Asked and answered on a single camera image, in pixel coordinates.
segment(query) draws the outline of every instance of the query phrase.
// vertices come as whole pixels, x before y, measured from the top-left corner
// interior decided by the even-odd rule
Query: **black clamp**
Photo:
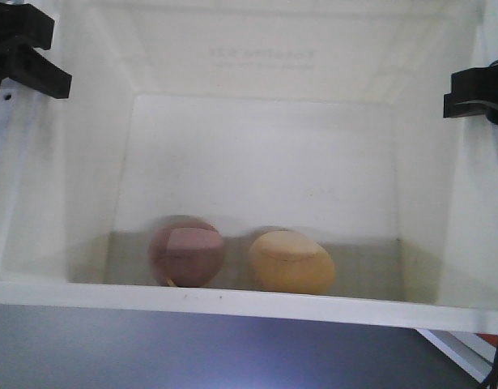
[[[66,99],[72,76],[37,53],[48,50],[54,20],[30,4],[0,3],[0,83],[5,78],[57,99]]]
[[[498,61],[452,74],[452,92],[445,95],[444,118],[483,114],[498,125]]]

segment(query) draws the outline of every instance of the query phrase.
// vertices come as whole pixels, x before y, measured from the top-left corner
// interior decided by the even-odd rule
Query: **egg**
[[[254,277],[266,291],[323,294],[335,280],[328,252],[302,233],[261,235],[251,245],[249,257]]]
[[[152,275],[160,285],[201,287],[222,267],[223,238],[200,220],[171,224],[154,234],[149,257]]]

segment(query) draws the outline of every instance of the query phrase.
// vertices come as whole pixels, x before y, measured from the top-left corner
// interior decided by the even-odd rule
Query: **brown egg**
[[[151,239],[152,274],[161,285],[200,287],[223,264],[223,238],[210,224],[185,221],[158,230]]]
[[[301,233],[261,235],[249,254],[256,281],[266,291],[322,294],[335,280],[335,265],[328,252]]]

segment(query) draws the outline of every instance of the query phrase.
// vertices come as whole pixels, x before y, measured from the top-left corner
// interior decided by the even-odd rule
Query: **container wall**
[[[117,0],[92,13],[140,92],[383,102],[461,3]]]
[[[21,92],[2,180],[0,279],[100,282],[133,99],[100,21],[85,2],[37,2],[57,19],[45,55],[74,77],[70,99]]]
[[[498,55],[496,2],[479,5],[455,14],[394,105],[408,301],[498,308],[498,129],[441,119],[449,75]]]

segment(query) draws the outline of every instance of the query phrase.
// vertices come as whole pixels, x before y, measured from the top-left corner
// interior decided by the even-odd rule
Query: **yellow egg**
[[[335,265],[328,252],[302,233],[261,235],[249,255],[256,281],[266,291],[323,294],[335,280]]]

